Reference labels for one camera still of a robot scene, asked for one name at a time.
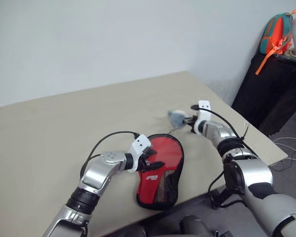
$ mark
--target orange strap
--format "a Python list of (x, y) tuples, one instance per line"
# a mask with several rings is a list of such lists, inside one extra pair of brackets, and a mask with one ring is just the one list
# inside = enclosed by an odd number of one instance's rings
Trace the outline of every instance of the orange strap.
[(294, 9), (291, 13), (286, 13), (286, 15), (293, 15), (296, 13), (296, 9)]
[(268, 59), (268, 58), (269, 58), (269, 57), (270, 57), (275, 51), (276, 51), (276, 48), (274, 47), (274, 48), (272, 48), (272, 49), (268, 52), (268, 54), (264, 57), (263, 61), (261, 62), (259, 68), (258, 68), (257, 71), (256, 71), (256, 75), (259, 75), (259, 73), (261, 72), (263, 66), (265, 65), (265, 63), (266, 63), (266, 61), (267, 61), (267, 59)]
[(256, 71), (256, 75), (259, 75), (259, 73), (261, 72), (263, 66), (265, 65), (267, 59), (273, 54), (275, 53), (277, 50), (281, 49), (283, 41), (285, 41), (287, 37), (285, 37), (284, 39), (281, 39), (278, 43), (277, 46), (273, 45), (273, 48), (267, 53), (267, 55), (264, 57), (263, 61), (261, 62), (259, 68)]

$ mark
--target white wall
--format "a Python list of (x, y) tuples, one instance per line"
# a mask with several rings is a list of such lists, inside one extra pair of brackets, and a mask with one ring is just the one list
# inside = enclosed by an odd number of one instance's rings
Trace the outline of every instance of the white wall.
[(265, 24), (294, 8), (296, 0), (0, 0), (0, 105), (182, 70), (230, 104)]

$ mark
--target table surface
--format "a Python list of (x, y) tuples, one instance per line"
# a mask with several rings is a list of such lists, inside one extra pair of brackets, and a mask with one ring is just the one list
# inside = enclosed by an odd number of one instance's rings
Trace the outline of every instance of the table surface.
[[(79, 180), (79, 170), (94, 144), (108, 133), (133, 130), (145, 135), (171, 129), (168, 110), (192, 115), (190, 105), (209, 100), (213, 111), (230, 121), (239, 134), (246, 120), (187, 72), (98, 87), (0, 108), (0, 236), (41, 236)], [(189, 128), (174, 133), (185, 162), (179, 199), (207, 191), (222, 171), (222, 161), (207, 139)], [(133, 138), (116, 135), (97, 153), (127, 151)], [(245, 141), (267, 164), (287, 157), (253, 126)], [(139, 177), (113, 177), (89, 224), (90, 236), (102, 236), (145, 219), (157, 211), (141, 208), (135, 193)], [(219, 180), (214, 187), (223, 185)]]

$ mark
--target gray floor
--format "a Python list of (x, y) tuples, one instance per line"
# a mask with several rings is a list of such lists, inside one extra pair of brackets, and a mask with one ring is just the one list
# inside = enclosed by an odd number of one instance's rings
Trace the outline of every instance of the gray floor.
[[(283, 126), (280, 132), (270, 137), (274, 140), (279, 137), (296, 137), (296, 113)], [(296, 140), (282, 139), (282, 143), (296, 148)], [(284, 146), (279, 146), (291, 158), (296, 159), (296, 153)], [(283, 169), (290, 165), (290, 160), (280, 161), (273, 169)], [(274, 189), (277, 192), (288, 194), (296, 198), (296, 161), (284, 171), (272, 170), (274, 175)], [(144, 226), (149, 236), (162, 234), (178, 234), (179, 222), (186, 215), (196, 215), (201, 218), (210, 230), (219, 230), (220, 233), (231, 231), (234, 237), (265, 237), (265, 233), (256, 223), (252, 213), (242, 204), (235, 204), (231, 207), (219, 210), (210, 208), (208, 200), (204, 197), (197, 197), (193, 200), (176, 206), (172, 210), (154, 216), (139, 223)], [(121, 230), (109, 237), (121, 237), (124, 230)]]

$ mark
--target robotic arm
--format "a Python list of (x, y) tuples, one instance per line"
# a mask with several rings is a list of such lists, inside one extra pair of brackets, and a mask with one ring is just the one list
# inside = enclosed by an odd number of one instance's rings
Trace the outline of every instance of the robotic arm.
[[(296, 200), (275, 192), (269, 167), (230, 128), (210, 120), (211, 113), (205, 111), (210, 110), (208, 101), (199, 101), (191, 108), (198, 110), (198, 116), (183, 115), (181, 123), (209, 139), (222, 157), (226, 189), (213, 197), (214, 206), (238, 194), (267, 235), (296, 237)], [(178, 121), (172, 120), (174, 126), (181, 126)]]
[(86, 237), (92, 212), (112, 176), (123, 170), (135, 172), (148, 168), (145, 157), (149, 154), (153, 154), (150, 140), (140, 135), (131, 144), (128, 153), (104, 152), (93, 158), (78, 187), (61, 207), (43, 237)]

